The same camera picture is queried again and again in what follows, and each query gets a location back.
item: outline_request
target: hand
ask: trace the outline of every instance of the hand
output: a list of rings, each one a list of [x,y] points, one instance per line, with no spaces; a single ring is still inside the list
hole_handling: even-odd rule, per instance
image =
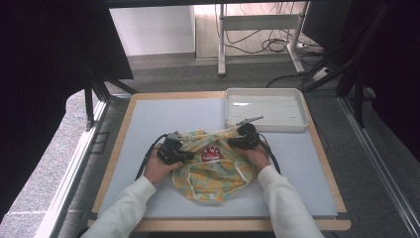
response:
[[[174,171],[182,166],[182,162],[177,162],[170,166],[165,165],[157,155],[158,148],[161,143],[157,144],[152,150],[151,156],[149,157],[148,163],[145,167],[145,177],[152,183],[155,184],[162,181],[169,172]]]
[[[262,145],[257,145],[252,150],[239,149],[239,151],[244,154],[259,171],[269,166],[268,154]]]

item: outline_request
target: wooden frame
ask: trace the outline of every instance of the wooden frame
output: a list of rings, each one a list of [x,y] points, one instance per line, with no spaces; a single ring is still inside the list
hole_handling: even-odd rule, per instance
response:
[[[108,167],[99,188],[98,195],[92,208],[93,213],[97,213],[102,204],[102,200],[108,190],[111,182],[115,167],[117,165],[124,139],[130,125],[133,115],[133,110],[138,100],[159,100],[159,99],[188,99],[188,98],[224,98],[224,91],[201,91],[201,92],[171,92],[171,93],[140,93],[132,96],[130,104],[127,108],[126,115],[121,125],[114,150],[111,154]],[[328,163],[324,149],[322,148],[321,141],[319,140],[318,133],[313,123],[308,127],[309,133],[315,146],[320,164],[323,168],[325,178],[331,190],[337,211],[340,214],[347,214],[346,206],[343,202],[339,189],[337,187],[334,175],[331,171],[330,164]],[[336,218],[315,218],[315,221],[320,230],[348,230],[352,222],[349,218],[339,219]],[[243,231],[272,231],[269,218],[264,219],[143,219],[134,231],[142,232],[164,232],[164,231],[191,231],[191,232],[243,232]]]

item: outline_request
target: yellow floral cloth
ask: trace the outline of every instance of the yellow floral cloth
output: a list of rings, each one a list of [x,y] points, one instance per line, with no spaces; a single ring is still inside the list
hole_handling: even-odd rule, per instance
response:
[[[182,135],[181,150],[195,155],[172,174],[172,180],[186,198],[222,201],[254,178],[255,167],[228,144],[228,138],[237,136],[235,128],[211,134],[194,131]]]

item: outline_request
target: white shirt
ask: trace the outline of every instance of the white shirt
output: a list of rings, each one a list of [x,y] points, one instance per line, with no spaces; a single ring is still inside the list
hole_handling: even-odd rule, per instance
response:
[[[260,171],[258,180],[277,238],[324,237],[286,177],[279,175],[273,166],[267,166]],[[141,176],[119,194],[82,237],[128,237],[142,219],[146,203],[155,192],[149,180]]]

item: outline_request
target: white plastic container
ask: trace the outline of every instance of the white plastic container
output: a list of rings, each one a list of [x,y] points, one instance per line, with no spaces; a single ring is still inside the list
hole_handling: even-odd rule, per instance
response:
[[[295,88],[229,88],[225,94],[228,127],[250,118],[259,132],[293,132],[306,130],[309,116],[302,92]]]

